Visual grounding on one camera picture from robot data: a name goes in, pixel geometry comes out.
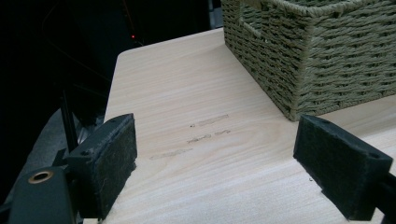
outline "table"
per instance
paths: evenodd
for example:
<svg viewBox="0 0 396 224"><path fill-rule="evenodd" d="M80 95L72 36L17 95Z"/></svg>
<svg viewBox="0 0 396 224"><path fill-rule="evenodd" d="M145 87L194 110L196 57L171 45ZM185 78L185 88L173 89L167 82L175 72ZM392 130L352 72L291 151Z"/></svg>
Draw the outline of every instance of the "table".
<svg viewBox="0 0 396 224"><path fill-rule="evenodd" d="M222 29L120 54L105 120L126 113L137 168L104 223L348 223L292 157L298 122ZM396 158L395 95L320 117Z"/></svg>

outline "wood grain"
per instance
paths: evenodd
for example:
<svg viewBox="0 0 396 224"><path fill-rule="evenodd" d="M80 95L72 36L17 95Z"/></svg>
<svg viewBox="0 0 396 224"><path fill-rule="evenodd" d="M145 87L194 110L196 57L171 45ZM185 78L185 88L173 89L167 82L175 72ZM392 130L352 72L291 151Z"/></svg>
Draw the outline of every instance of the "wood grain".
<svg viewBox="0 0 396 224"><path fill-rule="evenodd" d="M348 223L292 157L298 122L222 29L123 52L106 120L125 113L135 116L137 168L104 223ZM321 117L396 157L396 96Z"/></svg>

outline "scratch mark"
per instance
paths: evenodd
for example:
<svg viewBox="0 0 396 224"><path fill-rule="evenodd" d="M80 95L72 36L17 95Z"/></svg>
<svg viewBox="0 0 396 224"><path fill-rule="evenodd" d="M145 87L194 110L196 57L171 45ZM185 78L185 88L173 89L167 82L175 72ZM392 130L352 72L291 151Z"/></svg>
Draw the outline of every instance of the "scratch mark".
<svg viewBox="0 0 396 224"><path fill-rule="evenodd" d="M212 134L205 134L204 136L199 137L199 138L194 137L194 138L192 138L191 140L187 141L187 143L198 142L198 141L200 141L200 140L202 140L202 139L204 139L204 138L210 138L210 137L212 137Z"/></svg>
<svg viewBox="0 0 396 224"><path fill-rule="evenodd" d="M179 155L181 153L185 153L185 152L190 151L190 150L193 150L193 148L179 149L179 150L176 150L176 151L173 151L173 152L163 153L163 154L160 154L160 155L152 156L152 157L150 157L150 159L153 161L153 160L158 160L158 159L165 158L165 157L173 157L173 156Z"/></svg>
<svg viewBox="0 0 396 224"><path fill-rule="evenodd" d="M216 117L216 118L213 118L213 119L206 119L206 120L203 120L203 121L199 121L198 124L199 124L199 126L202 127L202 126L205 126L206 124L212 124L212 123L220 121L222 119L227 119L228 117L229 117L228 115L222 115L220 117Z"/></svg>
<svg viewBox="0 0 396 224"><path fill-rule="evenodd" d="M215 135L221 135L223 133L230 133L230 132L231 132L230 130L224 130L222 132L215 133Z"/></svg>

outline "wicker basket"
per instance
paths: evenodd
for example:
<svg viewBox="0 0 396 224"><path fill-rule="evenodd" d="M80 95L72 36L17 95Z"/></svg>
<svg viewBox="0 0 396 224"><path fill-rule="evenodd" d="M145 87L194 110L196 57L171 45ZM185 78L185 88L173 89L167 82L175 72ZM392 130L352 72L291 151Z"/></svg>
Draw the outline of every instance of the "wicker basket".
<svg viewBox="0 0 396 224"><path fill-rule="evenodd" d="M396 93L396 2L221 3L226 45L290 120Z"/></svg>

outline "basket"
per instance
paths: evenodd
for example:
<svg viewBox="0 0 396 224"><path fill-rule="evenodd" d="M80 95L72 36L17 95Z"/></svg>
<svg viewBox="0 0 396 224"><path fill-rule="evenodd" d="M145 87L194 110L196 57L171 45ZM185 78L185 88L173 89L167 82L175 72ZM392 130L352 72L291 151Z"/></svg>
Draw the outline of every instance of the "basket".
<svg viewBox="0 0 396 224"><path fill-rule="evenodd" d="M396 93L396 2L221 3L227 47L288 119Z"/></svg>

